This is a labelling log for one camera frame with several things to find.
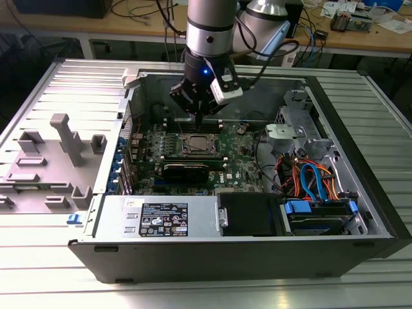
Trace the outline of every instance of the circuit board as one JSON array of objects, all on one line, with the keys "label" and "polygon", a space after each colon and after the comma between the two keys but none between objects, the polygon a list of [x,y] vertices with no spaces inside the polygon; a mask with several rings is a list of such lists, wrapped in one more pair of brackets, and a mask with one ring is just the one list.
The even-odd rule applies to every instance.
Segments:
[{"label": "circuit board", "polygon": [[[140,135],[134,156],[137,195],[215,195],[219,192],[261,192],[260,173],[252,156],[253,132],[225,124],[219,134],[166,133],[159,125]],[[164,169],[192,164],[206,167],[203,183],[170,184]]]}]

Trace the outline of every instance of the electronic equipment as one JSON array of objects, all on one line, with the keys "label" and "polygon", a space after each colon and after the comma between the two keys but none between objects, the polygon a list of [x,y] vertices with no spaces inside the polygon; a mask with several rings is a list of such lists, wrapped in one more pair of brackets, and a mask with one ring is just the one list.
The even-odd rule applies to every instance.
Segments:
[{"label": "electronic equipment", "polygon": [[330,30],[337,32],[345,32],[349,24],[351,14],[348,11],[337,10],[334,17],[330,21]]},{"label": "electronic equipment", "polygon": [[346,29],[351,31],[369,32],[372,25],[373,21],[370,17],[352,13]]},{"label": "electronic equipment", "polygon": [[292,39],[295,37],[297,24],[299,23],[299,18],[301,18],[301,14],[303,11],[302,0],[286,0],[285,8],[288,12],[288,22],[290,23],[290,27],[288,33],[286,34],[286,38]]},{"label": "electronic equipment", "polygon": [[46,14],[103,18],[113,0],[13,0],[22,14]]},{"label": "electronic equipment", "polygon": [[187,46],[185,74],[171,88],[170,96],[183,111],[194,115],[196,126],[205,115],[216,114],[253,86],[253,82],[238,77],[229,51],[245,52],[250,45],[249,53],[253,50],[266,58],[275,52],[290,24],[285,1],[253,0],[236,17],[236,0],[191,0],[187,31],[169,25],[186,36]]},{"label": "electronic equipment", "polygon": [[[283,5],[253,0],[239,18],[267,26],[271,55],[289,26]],[[190,0],[184,64],[116,66],[126,89],[107,103],[103,133],[81,138],[60,112],[49,128],[16,130],[22,150],[6,165],[0,210],[88,209],[68,248],[105,283],[339,277],[410,244],[320,84],[364,79],[235,70],[235,10],[235,0]]]}]

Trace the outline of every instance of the wooden desk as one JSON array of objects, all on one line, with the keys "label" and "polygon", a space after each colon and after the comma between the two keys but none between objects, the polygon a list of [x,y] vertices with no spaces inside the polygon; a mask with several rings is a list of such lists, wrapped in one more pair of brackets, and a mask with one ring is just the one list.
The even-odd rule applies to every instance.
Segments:
[{"label": "wooden desk", "polygon": [[[321,9],[307,9],[310,20],[316,25],[318,30],[329,33],[324,46],[326,53],[343,53],[353,55],[371,55],[381,57],[409,57],[412,53],[412,32],[396,34],[383,27],[374,24],[370,33],[364,32],[335,32],[330,30],[330,18],[321,17]],[[402,6],[400,14],[412,15],[412,8]],[[403,21],[406,16],[396,17]],[[303,46],[309,44],[309,40],[304,33],[304,28],[299,27],[295,38]]]},{"label": "wooden desk", "polygon": [[[0,0],[0,32],[25,35],[27,32],[17,23],[6,6],[6,0]],[[136,22],[130,18],[120,17],[111,12],[103,19],[88,19],[83,17],[65,17],[52,15],[20,14],[8,0],[14,14],[34,35],[50,37],[72,37],[80,41],[86,59],[94,59],[92,39],[119,40],[136,42],[163,42],[164,26],[160,12],[150,15],[150,19],[139,19],[148,21],[149,26]],[[146,14],[157,10],[154,1],[129,0],[129,7],[145,6],[153,3],[149,8],[135,10],[135,14]],[[116,6],[115,12],[127,15],[126,2]],[[187,6],[178,5],[174,8],[175,27],[186,30]],[[178,43],[184,43],[185,39],[178,38]]]},{"label": "wooden desk", "polygon": [[[121,41],[145,41],[163,42],[164,27],[162,16],[159,12],[150,15],[149,26],[119,17],[109,12],[103,19],[87,19],[82,17],[60,17],[49,15],[27,15],[20,14],[8,0],[12,10],[19,20],[35,35],[53,37],[74,37],[82,45],[85,58],[94,58],[92,39],[121,40]],[[129,0],[129,7],[150,4],[147,0]],[[157,10],[156,5],[149,8],[141,8],[136,14],[144,14]],[[115,11],[127,15],[126,3],[116,6]],[[186,29],[187,7],[177,6],[175,11],[175,24],[177,29]],[[310,19],[319,30],[329,33],[324,47],[325,53],[343,53],[352,55],[369,55],[379,57],[409,57],[412,53],[412,32],[402,35],[395,34],[374,24],[370,33],[363,32],[333,32],[330,30],[329,18],[320,17],[321,9],[308,9]],[[412,8],[403,6],[401,14],[411,14]],[[6,7],[5,0],[0,0],[0,32],[27,34],[27,32],[14,20]],[[304,34],[304,29],[299,27],[295,39],[301,44],[301,50],[309,44]],[[179,43],[184,43],[183,38],[178,38]]]}]

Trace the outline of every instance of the blue latch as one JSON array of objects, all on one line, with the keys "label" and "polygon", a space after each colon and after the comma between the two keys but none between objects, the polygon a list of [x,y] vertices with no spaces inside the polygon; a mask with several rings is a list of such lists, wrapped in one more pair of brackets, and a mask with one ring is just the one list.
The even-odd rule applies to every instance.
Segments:
[{"label": "blue latch", "polygon": [[108,185],[106,187],[107,187],[107,189],[116,190],[117,189],[117,183],[108,182]]},{"label": "blue latch", "polygon": [[119,164],[119,163],[113,162],[113,163],[111,164],[111,169],[112,169],[112,170],[116,171],[116,170],[119,169],[119,168],[120,168],[120,164]]},{"label": "blue latch", "polygon": [[118,162],[122,159],[122,155],[119,153],[115,153],[115,155],[113,156],[113,160]]},{"label": "blue latch", "polygon": [[293,212],[312,212],[308,201],[288,201],[285,203],[285,209],[287,214]]},{"label": "blue latch", "polygon": [[119,137],[118,140],[117,140],[117,144],[120,145],[120,146],[126,146],[127,143],[126,143],[126,140],[124,138]]},{"label": "blue latch", "polygon": [[82,224],[80,221],[79,214],[70,214],[68,220],[66,221],[67,224]]},{"label": "blue latch", "polygon": [[110,172],[109,173],[109,180],[114,180],[118,178],[118,173],[116,172]]},{"label": "blue latch", "polygon": [[358,206],[356,205],[356,203],[354,201],[350,201],[349,206],[350,206],[350,209],[352,210],[352,212],[354,214],[356,214],[358,212]]}]

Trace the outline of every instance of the robotic arm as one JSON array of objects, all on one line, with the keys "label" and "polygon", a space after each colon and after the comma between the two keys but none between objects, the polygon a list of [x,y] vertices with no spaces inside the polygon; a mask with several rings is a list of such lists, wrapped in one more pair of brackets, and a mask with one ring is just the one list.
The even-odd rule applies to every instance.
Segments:
[{"label": "robotic arm", "polygon": [[196,126],[205,115],[216,114],[231,100],[249,89],[247,79],[236,75],[229,51],[245,51],[254,45],[257,56],[267,56],[285,38],[289,23],[285,0],[253,0],[241,16],[241,24],[255,30],[245,35],[235,27],[237,0],[189,0],[182,81],[171,88],[170,96],[186,112],[195,116]]}]

